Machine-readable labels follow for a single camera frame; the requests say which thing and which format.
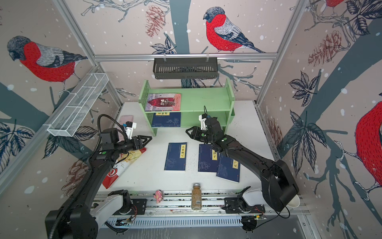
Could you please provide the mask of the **blue book yellow label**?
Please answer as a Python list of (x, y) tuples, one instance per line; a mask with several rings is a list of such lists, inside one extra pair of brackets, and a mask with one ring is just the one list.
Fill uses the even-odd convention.
[(181, 113), (155, 113), (151, 122), (152, 127), (180, 127)]

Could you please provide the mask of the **pink Hamlet book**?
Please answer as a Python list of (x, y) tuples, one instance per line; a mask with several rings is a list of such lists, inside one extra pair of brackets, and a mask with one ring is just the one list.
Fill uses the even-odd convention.
[(181, 94), (151, 93), (148, 94), (145, 106), (146, 112), (180, 111)]

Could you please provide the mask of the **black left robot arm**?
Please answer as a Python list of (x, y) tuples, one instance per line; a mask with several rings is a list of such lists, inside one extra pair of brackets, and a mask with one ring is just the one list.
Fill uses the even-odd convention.
[(151, 140), (151, 136), (145, 135), (128, 138), (121, 124), (100, 129), (96, 148), (87, 159), (84, 178), (60, 209), (50, 211), (45, 218), (48, 238), (95, 239), (103, 223), (91, 214), (91, 206), (102, 182), (120, 154), (142, 149)]

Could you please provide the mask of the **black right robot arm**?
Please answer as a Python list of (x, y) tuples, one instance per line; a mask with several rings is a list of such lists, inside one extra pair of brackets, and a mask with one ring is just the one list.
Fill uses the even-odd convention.
[(265, 202), (276, 212), (281, 212), (294, 198), (299, 188), (292, 173), (282, 160), (264, 158), (243, 146), (221, 129), (216, 117), (206, 118), (205, 127), (193, 126), (186, 134), (196, 141), (209, 144), (218, 153), (238, 161), (261, 181)]

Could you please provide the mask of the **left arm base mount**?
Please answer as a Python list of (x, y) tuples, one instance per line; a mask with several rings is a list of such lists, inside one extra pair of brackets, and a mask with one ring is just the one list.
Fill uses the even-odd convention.
[(136, 216), (145, 214), (147, 199), (131, 198), (127, 190), (118, 190), (109, 193), (105, 202), (110, 200), (111, 203), (108, 203), (107, 206), (111, 206), (112, 210), (115, 209), (112, 214), (113, 216)]

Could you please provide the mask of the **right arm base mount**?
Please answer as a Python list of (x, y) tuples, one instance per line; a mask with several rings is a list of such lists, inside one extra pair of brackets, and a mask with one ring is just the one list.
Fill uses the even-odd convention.
[(250, 186), (240, 191), (236, 197), (224, 198), (224, 205), (221, 207), (227, 214), (249, 214), (265, 213), (266, 201), (263, 193), (258, 189), (251, 189)]

